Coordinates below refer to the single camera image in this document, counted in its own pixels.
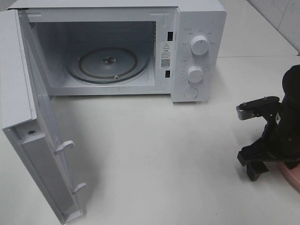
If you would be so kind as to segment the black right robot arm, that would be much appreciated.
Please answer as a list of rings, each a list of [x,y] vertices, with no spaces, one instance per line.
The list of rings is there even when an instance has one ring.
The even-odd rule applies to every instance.
[[[289,169],[300,164],[300,67],[292,66],[284,75],[282,101],[270,96],[242,103],[236,107],[238,118],[247,120],[263,117],[262,136],[239,151],[237,159],[256,181],[268,172],[265,162],[283,162]]]

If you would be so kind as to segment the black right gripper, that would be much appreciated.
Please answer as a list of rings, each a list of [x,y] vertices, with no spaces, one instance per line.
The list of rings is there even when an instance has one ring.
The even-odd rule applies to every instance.
[[[243,147],[237,159],[247,169],[251,181],[269,171],[264,162],[300,162],[300,117],[280,103],[275,117],[267,121],[262,136]]]

